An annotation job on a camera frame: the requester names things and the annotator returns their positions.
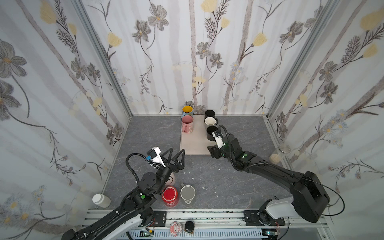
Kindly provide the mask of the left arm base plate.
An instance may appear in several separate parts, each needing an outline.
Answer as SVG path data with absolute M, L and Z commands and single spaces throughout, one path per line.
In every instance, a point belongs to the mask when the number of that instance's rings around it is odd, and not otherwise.
M 145 227 L 165 227 L 167 220 L 167 211 L 154 211 L 149 215 L 145 222 Z

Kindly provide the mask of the blue mug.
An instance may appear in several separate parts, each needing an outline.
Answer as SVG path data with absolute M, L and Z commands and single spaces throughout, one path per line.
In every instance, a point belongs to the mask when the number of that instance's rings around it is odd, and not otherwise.
M 184 106 L 182 108 L 182 117 L 192 116 L 194 114 L 194 108 L 192 106 Z

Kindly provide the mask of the grey mug white inside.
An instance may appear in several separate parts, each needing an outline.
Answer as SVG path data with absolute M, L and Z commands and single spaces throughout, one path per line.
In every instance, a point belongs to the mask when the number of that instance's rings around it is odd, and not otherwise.
M 216 126 L 219 123 L 219 121 L 214 117 L 207 117 L 205 118 L 205 125 L 206 127 Z

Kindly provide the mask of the black and white mug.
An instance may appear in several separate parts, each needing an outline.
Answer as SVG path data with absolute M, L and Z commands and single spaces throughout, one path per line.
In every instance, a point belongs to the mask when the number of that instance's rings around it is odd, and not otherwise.
M 218 128 L 216 126 L 208 126 L 207 129 L 206 129 L 206 133 L 207 133 L 207 139 L 209 141 L 215 141 L 215 137 L 213 136 L 213 133 L 215 131 L 217 131 Z

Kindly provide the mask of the pink glass mug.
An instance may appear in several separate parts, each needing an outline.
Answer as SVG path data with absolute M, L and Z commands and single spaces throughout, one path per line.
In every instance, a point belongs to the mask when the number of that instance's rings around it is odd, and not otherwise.
M 185 115 L 182 117 L 182 132 L 190 134 L 194 129 L 194 118 L 190 115 Z

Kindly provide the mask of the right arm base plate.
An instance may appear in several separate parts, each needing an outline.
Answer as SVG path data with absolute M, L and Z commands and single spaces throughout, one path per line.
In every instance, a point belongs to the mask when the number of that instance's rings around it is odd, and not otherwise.
M 244 211 L 243 221 L 249 226 L 285 226 L 283 218 L 273 219 L 266 211 L 247 210 Z

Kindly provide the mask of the pale pink mug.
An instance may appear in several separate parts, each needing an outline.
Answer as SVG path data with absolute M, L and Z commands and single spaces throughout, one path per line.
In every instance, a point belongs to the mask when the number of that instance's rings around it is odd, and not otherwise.
M 169 179 L 166 182 L 166 187 L 172 187 L 176 182 L 176 176 L 174 172 L 171 172 L 171 175 L 169 176 Z

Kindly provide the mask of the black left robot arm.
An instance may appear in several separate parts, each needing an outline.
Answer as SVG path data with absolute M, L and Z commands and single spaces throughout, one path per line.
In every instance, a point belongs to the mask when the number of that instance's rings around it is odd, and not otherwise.
M 70 229 L 62 236 L 63 240 L 106 240 L 115 239 L 129 230 L 138 226 L 146 226 L 154 219 L 152 204 L 157 200 L 156 195 L 161 195 L 166 189 L 166 182 L 171 173 L 178 173 L 185 167 L 185 149 L 172 156 L 173 149 L 164 153 L 151 149 L 147 155 L 131 153 L 126 157 L 126 166 L 134 175 L 137 186 L 126 194 L 120 205 L 109 214 L 75 232 Z M 156 173 L 148 172 L 139 179 L 137 173 L 130 165 L 130 158 L 140 157 L 148 164 L 155 167 Z

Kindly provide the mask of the grey mug white rim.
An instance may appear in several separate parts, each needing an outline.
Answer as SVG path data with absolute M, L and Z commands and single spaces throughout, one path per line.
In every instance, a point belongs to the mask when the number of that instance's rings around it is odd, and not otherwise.
M 196 198 L 196 190 L 191 185 L 181 184 L 180 196 L 185 205 L 191 206 Z

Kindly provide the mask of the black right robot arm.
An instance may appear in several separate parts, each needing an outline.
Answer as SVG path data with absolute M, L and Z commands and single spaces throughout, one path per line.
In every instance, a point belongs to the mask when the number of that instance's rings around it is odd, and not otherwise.
M 325 216 L 330 197 L 327 186 L 321 184 L 316 174 L 307 171 L 300 173 L 285 169 L 264 160 L 258 155 L 244 151 L 238 139 L 220 125 L 211 134 L 215 145 L 208 150 L 212 158 L 227 159 L 238 172 L 261 176 L 287 190 L 291 197 L 280 200 L 266 200 L 258 209 L 256 220 L 268 226 L 280 218 L 302 218 L 309 223 L 317 223 Z

